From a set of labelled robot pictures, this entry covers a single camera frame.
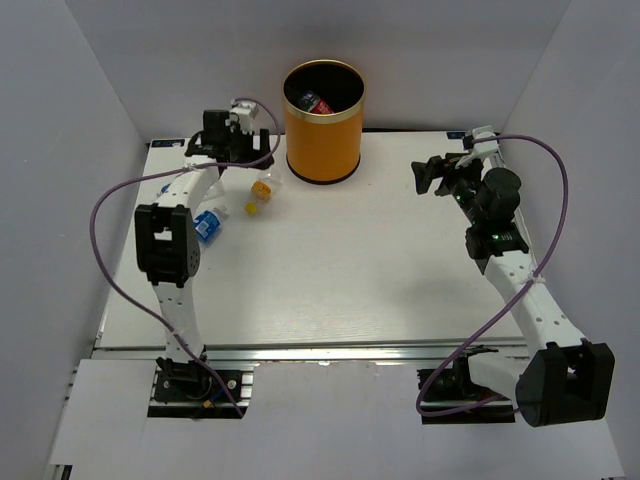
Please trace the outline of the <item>yellow cap small bottle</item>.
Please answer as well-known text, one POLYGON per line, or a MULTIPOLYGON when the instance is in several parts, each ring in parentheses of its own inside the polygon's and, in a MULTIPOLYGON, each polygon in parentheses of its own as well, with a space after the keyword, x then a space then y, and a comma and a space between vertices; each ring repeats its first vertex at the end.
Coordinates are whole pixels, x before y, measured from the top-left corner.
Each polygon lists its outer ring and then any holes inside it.
POLYGON ((273 199, 282 187, 280 173, 271 168, 260 174, 252 184, 245 202, 245 212, 250 216, 257 215, 273 199))

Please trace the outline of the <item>blue cap pepsi bottle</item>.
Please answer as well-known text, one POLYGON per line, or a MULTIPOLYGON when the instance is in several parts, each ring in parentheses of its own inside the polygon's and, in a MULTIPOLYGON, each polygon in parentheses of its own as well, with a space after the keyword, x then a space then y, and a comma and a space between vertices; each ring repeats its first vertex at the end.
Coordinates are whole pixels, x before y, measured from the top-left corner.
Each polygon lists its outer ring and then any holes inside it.
POLYGON ((311 90, 307 90, 301 94, 297 101, 298 108, 307 112, 314 113, 317 105, 321 102, 321 98, 311 90))

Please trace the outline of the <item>large blue label bottle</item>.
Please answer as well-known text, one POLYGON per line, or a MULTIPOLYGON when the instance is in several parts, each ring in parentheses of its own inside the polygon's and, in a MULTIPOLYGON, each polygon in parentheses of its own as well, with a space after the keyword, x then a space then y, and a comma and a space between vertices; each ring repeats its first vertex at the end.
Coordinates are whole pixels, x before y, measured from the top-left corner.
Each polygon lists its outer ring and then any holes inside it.
POLYGON ((223 205, 203 210, 193 220, 197 240, 203 247, 208 247, 219 236, 222 224, 228 219, 227 208, 223 205))

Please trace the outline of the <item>red label water bottle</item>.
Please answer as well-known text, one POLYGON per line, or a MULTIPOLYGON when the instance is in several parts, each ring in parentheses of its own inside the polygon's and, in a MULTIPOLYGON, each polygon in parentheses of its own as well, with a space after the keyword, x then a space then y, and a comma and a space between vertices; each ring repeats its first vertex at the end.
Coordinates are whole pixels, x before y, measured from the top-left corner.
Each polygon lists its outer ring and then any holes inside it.
POLYGON ((310 112, 317 115, 331 115, 334 113, 333 109, 321 98, 315 101, 310 112))

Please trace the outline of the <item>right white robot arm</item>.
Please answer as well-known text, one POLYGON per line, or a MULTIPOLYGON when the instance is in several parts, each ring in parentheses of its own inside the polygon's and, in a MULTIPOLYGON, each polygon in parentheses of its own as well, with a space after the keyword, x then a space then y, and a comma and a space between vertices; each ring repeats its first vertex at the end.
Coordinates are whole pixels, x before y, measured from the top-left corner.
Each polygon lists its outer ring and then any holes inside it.
POLYGON ((575 327, 541 277, 515 221, 520 178, 480 159, 461 167, 448 153, 411 165, 416 192, 450 196, 469 221, 466 249, 480 273, 506 303, 522 333, 526 361, 471 343, 444 366, 420 373, 418 410, 425 418, 457 415, 474 403, 508 400, 532 427, 604 417, 615 357, 575 327))

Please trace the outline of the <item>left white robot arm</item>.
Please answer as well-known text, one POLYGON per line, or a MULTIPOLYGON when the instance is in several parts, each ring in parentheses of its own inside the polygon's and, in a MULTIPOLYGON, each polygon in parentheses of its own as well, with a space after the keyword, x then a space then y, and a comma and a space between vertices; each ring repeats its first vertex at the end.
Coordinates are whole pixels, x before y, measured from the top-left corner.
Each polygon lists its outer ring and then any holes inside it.
POLYGON ((197 326, 192 279, 200 265, 193 214, 230 165, 266 170, 274 163, 269 131, 254 128, 259 105, 236 100, 203 112, 203 129, 187 143, 185 171, 152 204, 134 213, 136 260, 168 326, 160 365, 193 363, 205 350, 197 326))

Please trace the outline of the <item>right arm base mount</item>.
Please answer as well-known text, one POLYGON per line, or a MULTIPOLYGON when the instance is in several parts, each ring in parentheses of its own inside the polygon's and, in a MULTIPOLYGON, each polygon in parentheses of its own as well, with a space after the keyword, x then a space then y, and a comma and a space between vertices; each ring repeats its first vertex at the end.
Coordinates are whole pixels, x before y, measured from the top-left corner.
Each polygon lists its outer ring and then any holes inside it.
MULTIPOLYGON (((471 383, 458 381, 452 369, 442 372, 427 390, 421 408, 438 412, 459 406, 467 406, 494 396, 495 392, 471 383)), ((515 407, 508 399, 501 399, 477 409, 439 417, 422 417, 423 425, 481 425, 511 424, 516 420, 515 407)))

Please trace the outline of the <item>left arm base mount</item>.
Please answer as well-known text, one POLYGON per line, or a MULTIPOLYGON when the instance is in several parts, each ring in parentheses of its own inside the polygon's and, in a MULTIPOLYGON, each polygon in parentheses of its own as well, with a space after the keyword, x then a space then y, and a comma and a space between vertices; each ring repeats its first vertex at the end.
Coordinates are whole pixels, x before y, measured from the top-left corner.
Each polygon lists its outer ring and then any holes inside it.
POLYGON ((240 419, 233 406, 245 413, 248 400, 242 393, 244 372, 218 370, 220 381, 201 365, 156 359, 148 418, 214 420, 240 419))

